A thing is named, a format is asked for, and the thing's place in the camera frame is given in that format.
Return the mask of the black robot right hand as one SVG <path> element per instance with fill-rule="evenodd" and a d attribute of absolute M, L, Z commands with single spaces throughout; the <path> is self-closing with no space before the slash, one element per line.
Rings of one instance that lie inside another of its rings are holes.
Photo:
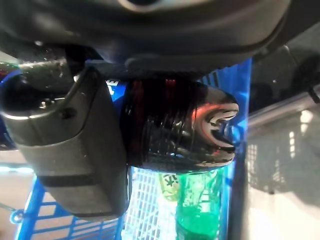
<path fill-rule="evenodd" d="M 72 215 L 127 210 L 131 167 L 197 173 L 229 165 L 236 99 L 199 83 L 269 44 L 289 0 L 3 0 L 0 83 L 9 139 Z"/>

